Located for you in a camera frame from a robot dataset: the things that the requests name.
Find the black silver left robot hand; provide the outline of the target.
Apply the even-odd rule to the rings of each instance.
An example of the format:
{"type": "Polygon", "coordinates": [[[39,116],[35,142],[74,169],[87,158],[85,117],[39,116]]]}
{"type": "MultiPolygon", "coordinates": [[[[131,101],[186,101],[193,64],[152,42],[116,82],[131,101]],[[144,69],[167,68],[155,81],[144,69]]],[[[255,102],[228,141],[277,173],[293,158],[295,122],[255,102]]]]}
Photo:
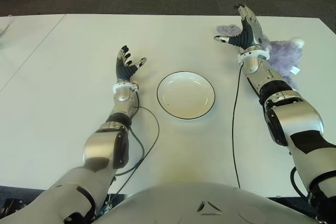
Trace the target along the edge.
{"type": "Polygon", "coordinates": [[[117,82],[130,82],[131,77],[141,68],[147,61],[147,58],[141,58],[137,62],[129,60],[131,54],[127,45],[123,46],[118,54],[115,64],[115,72],[117,82]]]}

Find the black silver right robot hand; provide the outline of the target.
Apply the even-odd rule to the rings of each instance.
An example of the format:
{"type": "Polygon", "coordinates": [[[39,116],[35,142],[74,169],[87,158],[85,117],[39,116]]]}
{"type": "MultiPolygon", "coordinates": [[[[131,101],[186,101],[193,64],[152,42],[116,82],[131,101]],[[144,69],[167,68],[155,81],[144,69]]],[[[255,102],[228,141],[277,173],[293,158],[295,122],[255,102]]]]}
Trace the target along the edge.
{"type": "Polygon", "coordinates": [[[252,46],[261,46],[263,31],[254,12],[245,4],[235,6],[241,16],[242,31],[236,36],[215,36],[214,40],[246,50],[252,46]]]}

